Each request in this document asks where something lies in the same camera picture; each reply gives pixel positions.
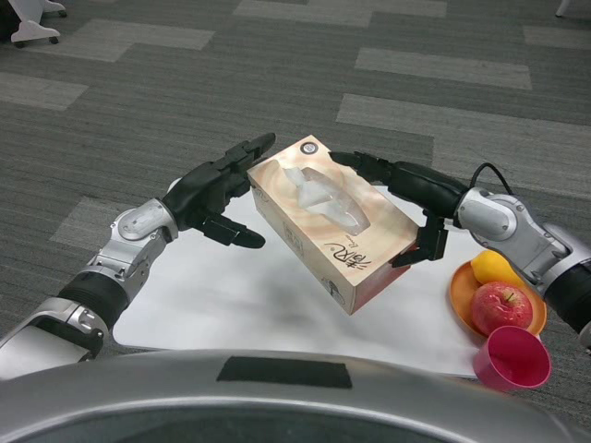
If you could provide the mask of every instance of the black cable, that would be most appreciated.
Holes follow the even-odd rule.
[[[472,180],[470,180],[470,187],[472,188],[476,185],[476,180],[477,180],[478,176],[480,175],[482,170],[485,168],[491,169],[492,172],[495,173],[499,177],[499,180],[501,180],[502,185],[505,186],[505,190],[507,191],[507,194],[512,196],[513,190],[511,189],[511,187],[507,183],[507,180],[505,180],[505,177],[502,176],[501,171],[499,171],[499,169],[497,169],[497,167],[494,164],[488,163],[488,162],[482,163],[480,166],[478,166],[476,168],[476,170],[474,171],[474,174],[472,175]]]

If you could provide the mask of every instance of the orange plate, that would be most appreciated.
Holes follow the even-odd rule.
[[[474,277],[472,266],[468,261],[458,268],[458,270],[453,274],[452,285],[450,287],[450,298],[452,300],[453,310],[464,322],[464,324],[476,334],[485,337],[485,335],[480,332],[476,328],[476,325],[472,322],[472,311],[470,309],[474,292],[480,286],[482,285]],[[527,330],[529,330],[534,335],[538,335],[546,326],[546,304],[531,289],[521,289],[525,295],[527,295],[527,298],[529,298],[534,310],[532,324],[529,325]]]

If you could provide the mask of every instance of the red apple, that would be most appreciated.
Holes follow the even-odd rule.
[[[472,321],[487,336],[501,326],[526,329],[533,317],[527,295],[502,281],[483,284],[472,298]]]

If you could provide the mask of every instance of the white table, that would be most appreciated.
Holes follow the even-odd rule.
[[[379,190],[418,224],[415,205]],[[474,377],[482,339],[461,326],[447,294],[453,272],[482,248],[450,227],[445,258],[415,265],[351,317],[256,212],[250,194],[225,215],[261,233],[260,250],[180,234],[119,319],[126,346],[341,354]]]

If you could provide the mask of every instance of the tissue box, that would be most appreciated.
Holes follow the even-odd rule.
[[[414,244],[417,226],[353,169],[333,162],[316,138],[248,176],[257,210],[348,314],[408,269],[391,262]]]

